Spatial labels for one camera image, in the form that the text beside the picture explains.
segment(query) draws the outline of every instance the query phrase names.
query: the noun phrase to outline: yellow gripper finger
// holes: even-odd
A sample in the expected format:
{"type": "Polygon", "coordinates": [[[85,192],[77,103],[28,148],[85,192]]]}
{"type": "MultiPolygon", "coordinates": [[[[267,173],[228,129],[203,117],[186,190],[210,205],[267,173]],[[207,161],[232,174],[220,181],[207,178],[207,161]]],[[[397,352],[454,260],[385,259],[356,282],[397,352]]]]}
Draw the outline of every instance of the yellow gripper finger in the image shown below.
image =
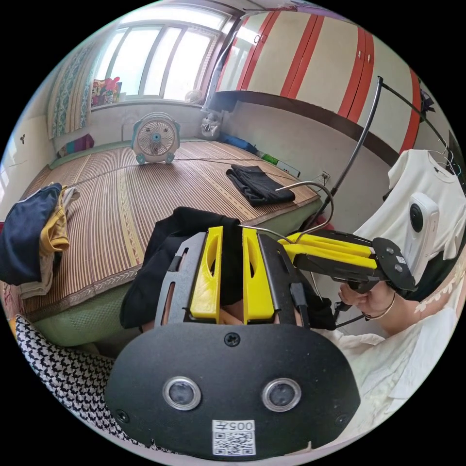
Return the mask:
{"type": "MultiPolygon", "coordinates": [[[[289,239],[296,241],[299,235],[300,233],[295,233],[289,239]]],[[[306,254],[370,269],[377,268],[375,260],[369,259],[372,254],[369,246],[311,234],[303,235],[297,244],[290,244],[284,239],[280,239],[279,243],[283,245],[292,262],[298,254],[306,254]]]]}
{"type": "Polygon", "coordinates": [[[243,304],[245,324],[273,319],[275,310],[257,230],[246,228],[243,229],[243,304]]]}
{"type": "Polygon", "coordinates": [[[190,305],[190,312],[194,318],[214,320],[216,324],[220,317],[222,241],[223,227],[210,228],[205,239],[190,305]]]}

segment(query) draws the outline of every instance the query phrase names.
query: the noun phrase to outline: blue cloth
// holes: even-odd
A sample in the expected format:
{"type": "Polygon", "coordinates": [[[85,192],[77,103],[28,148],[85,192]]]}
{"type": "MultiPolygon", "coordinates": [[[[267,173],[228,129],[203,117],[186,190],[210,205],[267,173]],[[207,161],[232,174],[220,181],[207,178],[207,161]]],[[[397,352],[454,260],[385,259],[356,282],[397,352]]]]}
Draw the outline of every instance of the blue cloth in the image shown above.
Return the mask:
{"type": "Polygon", "coordinates": [[[239,147],[240,149],[247,150],[253,155],[257,154],[257,149],[249,142],[245,141],[244,139],[240,139],[236,136],[230,136],[226,133],[220,133],[218,136],[219,142],[224,142],[226,144],[230,144],[235,147],[239,147]]]}
{"type": "Polygon", "coordinates": [[[17,202],[8,213],[0,234],[0,280],[22,285],[42,280],[39,261],[40,233],[53,213],[62,186],[39,189],[17,202]]]}

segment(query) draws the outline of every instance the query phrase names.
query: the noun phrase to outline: sticker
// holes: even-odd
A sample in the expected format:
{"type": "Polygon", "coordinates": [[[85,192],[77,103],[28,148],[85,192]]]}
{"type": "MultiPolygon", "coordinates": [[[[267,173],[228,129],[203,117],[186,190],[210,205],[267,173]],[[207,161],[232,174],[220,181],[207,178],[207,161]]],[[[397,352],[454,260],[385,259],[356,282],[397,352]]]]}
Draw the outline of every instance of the sticker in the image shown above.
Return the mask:
{"type": "Polygon", "coordinates": [[[255,423],[249,421],[212,421],[212,450],[218,456],[256,454],[255,423]]]}

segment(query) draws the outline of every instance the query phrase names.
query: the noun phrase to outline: white shirt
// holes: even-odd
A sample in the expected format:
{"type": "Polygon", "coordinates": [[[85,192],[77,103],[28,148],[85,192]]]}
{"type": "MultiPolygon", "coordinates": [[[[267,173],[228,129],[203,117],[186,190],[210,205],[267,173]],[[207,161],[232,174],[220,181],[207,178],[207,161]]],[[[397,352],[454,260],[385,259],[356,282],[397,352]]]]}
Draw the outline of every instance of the white shirt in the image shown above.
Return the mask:
{"type": "Polygon", "coordinates": [[[427,150],[405,150],[388,172],[392,192],[380,209],[355,235],[393,241],[403,252],[408,228],[409,198],[429,196],[439,207],[439,225],[430,259],[443,251],[443,259],[457,256],[466,224],[466,198],[455,175],[446,171],[427,150]]]}

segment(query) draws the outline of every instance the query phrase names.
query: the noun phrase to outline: houndstooth fabric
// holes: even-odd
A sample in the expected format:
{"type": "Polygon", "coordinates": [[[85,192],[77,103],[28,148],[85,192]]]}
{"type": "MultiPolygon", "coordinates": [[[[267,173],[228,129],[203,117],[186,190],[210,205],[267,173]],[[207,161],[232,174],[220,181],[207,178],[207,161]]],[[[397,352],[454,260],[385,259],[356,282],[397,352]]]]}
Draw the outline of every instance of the houndstooth fabric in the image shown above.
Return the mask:
{"type": "MultiPolygon", "coordinates": [[[[112,359],[49,343],[20,316],[16,319],[16,334],[31,368],[62,405],[101,431],[144,446],[123,432],[105,404],[104,392],[112,359]]],[[[173,453],[155,445],[149,448],[173,453]]]]}

